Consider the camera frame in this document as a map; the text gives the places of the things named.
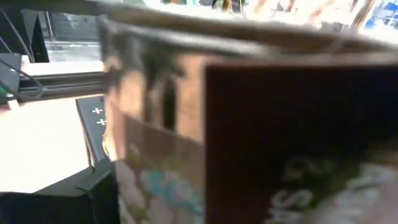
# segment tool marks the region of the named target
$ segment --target plus sign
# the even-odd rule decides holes
[[[95,110],[93,110],[93,113],[99,114],[101,111],[102,111],[101,109],[95,108]]]
[[[99,121],[97,121],[97,124],[101,124],[101,125],[105,125],[106,121],[104,121],[103,119],[100,119]]]

